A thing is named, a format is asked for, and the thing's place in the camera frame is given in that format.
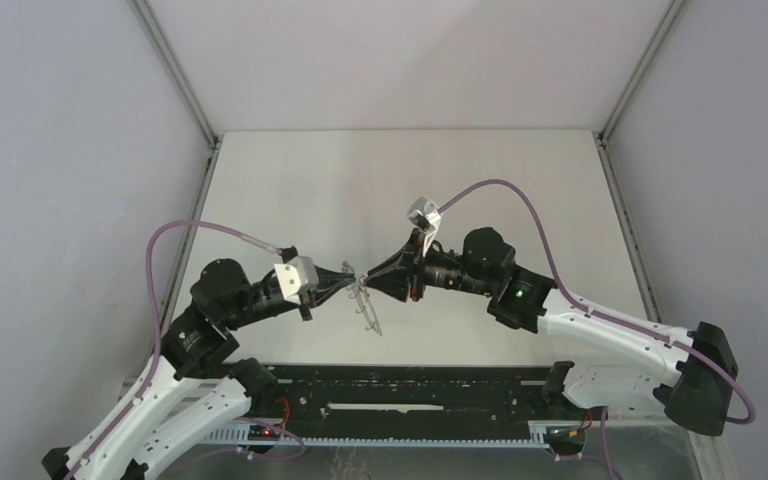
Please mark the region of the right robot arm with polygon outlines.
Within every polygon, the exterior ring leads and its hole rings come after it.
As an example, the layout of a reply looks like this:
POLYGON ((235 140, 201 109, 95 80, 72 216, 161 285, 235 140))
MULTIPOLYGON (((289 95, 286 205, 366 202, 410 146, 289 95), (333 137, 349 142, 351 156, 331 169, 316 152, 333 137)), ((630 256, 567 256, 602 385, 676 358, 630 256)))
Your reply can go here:
POLYGON ((577 409, 663 410, 696 434, 722 435, 738 374, 725 332, 701 322, 669 326, 587 306, 555 280, 515 262, 515 249, 490 227, 469 232, 462 252, 443 251, 414 229, 409 240, 370 270, 366 287, 398 301, 418 301, 436 287, 486 297, 497 322, 556 336, 620 358, 617 366, 559 361, 541 392, 545 411, 566 418, 577 409))

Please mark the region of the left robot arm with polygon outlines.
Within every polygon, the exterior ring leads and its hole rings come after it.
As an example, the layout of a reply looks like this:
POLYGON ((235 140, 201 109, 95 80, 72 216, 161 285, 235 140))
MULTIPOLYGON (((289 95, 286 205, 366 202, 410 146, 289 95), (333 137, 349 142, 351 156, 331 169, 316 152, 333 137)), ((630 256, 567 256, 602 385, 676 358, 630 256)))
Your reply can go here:
POLYGON ((183 453, 225 423, 264 416, 277 379, 254 358, 238 361, 212 390, 172 412, 238 349, 235 330, 299 310, 304 319, 356 277, 297 256, 251 282, 233 259, 206 265, 191 302, 160 337, 159 350, 116 407, 82 441, 42 459, 52 479, 156 479, 183 453))

